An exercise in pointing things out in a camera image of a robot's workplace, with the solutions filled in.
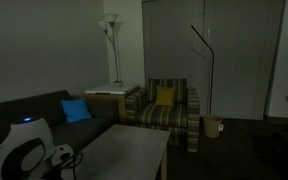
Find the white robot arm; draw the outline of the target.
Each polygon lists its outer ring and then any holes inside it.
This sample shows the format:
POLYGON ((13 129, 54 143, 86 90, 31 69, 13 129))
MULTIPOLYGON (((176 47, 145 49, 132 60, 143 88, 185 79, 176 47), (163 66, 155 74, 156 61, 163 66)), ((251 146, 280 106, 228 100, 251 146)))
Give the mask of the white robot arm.
POLYGON ((0 144, 0 180, 43 180, 73 155, 70 145, 53 143, 44 118, 25 118, 0 144))

